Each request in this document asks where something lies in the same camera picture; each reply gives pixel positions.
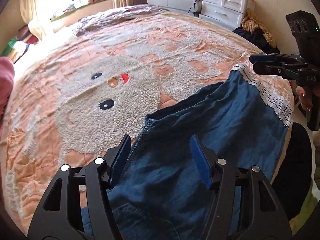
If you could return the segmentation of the right hand, red nails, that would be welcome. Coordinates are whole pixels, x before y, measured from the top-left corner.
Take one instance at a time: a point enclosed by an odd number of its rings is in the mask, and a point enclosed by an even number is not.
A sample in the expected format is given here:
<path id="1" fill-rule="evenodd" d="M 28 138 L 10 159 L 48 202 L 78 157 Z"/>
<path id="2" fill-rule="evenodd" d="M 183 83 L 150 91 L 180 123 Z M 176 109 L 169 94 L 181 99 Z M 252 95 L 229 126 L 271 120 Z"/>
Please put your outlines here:
<path id="1" fill-rule="evenodd" d="M 306 112 L 310 112 L 312 110 L 312 96 L 316 95 L 319 97 L 320 88 L 319 85 L 315 85 L 312 87 L 300 87 L 297 82 L 296 83 L 296 93 L 299 96 L 299 101 L 302 104 L 302 108 Z"/>

